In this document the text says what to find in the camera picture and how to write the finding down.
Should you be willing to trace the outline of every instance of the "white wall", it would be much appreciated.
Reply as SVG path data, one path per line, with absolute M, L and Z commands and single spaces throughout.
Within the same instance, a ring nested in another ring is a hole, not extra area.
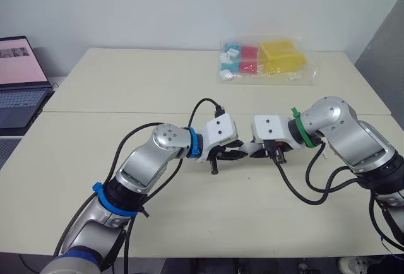
M 0 0 L 0 37 L 26 34 L 48 75 L 90 46 L 217 49 L 287 34 L 355 61 L 396 0 Z

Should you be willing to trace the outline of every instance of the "white table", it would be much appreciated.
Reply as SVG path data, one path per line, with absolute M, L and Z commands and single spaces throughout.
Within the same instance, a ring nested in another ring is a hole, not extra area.
M 195 128 L 211 118 L 197 115 Z M 236 114 L 233 118 L 241 140 L 250 140 L 253 116 Z M 359 118 L 373 124 L 404 152 L 403 132 L 390 116 Z M 185 126 L 187 119 L 187 114 L 42 113 L 0 171 L 0 251 L 52 254 L 91 186 L 104 180 L 121 138 L 146 122 Z M 128 141 L 119 164 L 150 132 L 142 131 Z M 315 199 L 319 195 L 304 184 L 304 168 L 313 154 L 310 149 L 288 152 L 285 170 L 302 194 Z M 313 169 L 312 181 L 317 186 L 323 186 L 330 172 L 342 165 L 329 150 L 327 156 Z M 170 163 L 161 181 L 176 164 Z M 268 159 L 219 162 L 219 169 L 219 175 L 211 176 L 209 163 L 185 160 L 177 177 L 147 204 L 151 217 L 136 219 L 130 256 L 386 253 L 369 220 L 369 192 L 358 185 L 331 194 L 324 205 L 308 206 L 287 189 Z M 342 172 L 337 182 L 352 177 Z M 381 228 L 391 235 L 378 218 Z
M 320 53 L 316 62 L 315 86 L 229 85 L 217 81 L 217 51 L 88 49 L 44 110 L 190 113 L 211 97 L 229 113 L 267 114 L 304 110 L 334 95 L 358 114 L 390 114 L 344 53 Z

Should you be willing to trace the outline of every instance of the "yellow container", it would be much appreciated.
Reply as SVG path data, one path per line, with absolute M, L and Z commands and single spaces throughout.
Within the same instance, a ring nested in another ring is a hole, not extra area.
M 306 63 L 304 55 L 296 51 L 290 40 L 260 42 L 258 45 L 258 64 L 263 73 L 293 72 Z

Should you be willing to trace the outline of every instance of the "green cable tie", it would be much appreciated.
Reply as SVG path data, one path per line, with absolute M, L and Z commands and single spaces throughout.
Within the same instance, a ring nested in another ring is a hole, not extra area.
M 305 144 L 309 147 L 309 148 L 314 148 L 315 146 L 313 145 L 313 143 L 310 140 L 309 135 L 306 133 L 302 121 L 300 120 L 300 112 L 298 110 L 296 110 L 296 108 L 292 108 L 292 112 L 293 112 L 293 117 L 296 118 L 296 126 L 297 129 L 300 132 L 300 135 L 302 136 Z

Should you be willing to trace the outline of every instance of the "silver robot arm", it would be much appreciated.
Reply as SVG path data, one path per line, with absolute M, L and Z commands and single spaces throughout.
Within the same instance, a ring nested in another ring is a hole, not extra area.
M 143 209 L 153 185 L 178 158 L 211 160 L 211 150 L 237 140 L 233 119 L 222 114 L 201 130 L 161 124 L 150 139 L 135 149 L 107 185 L 96 183 L 97 196 L 74 223 L 62 244 L 62 255 L 41 272 L 96 274 L 116 259 L 124 242 L 125 226 Z
M 358 183 L 372 191 L 394 237 L 404 244 L 403 157 L 370 124 L 358 121 L 351 106 L 338 97 L 322 98 L 302 113 L 295 108 L 292 111 L 293 119 L 255 116 L 254 140 L 240 149 L 254 157 L 264 146 L 271 157 L 284 163 L 284 152 L 313 148 L 325 137 L 331 149 L 360 178 Z

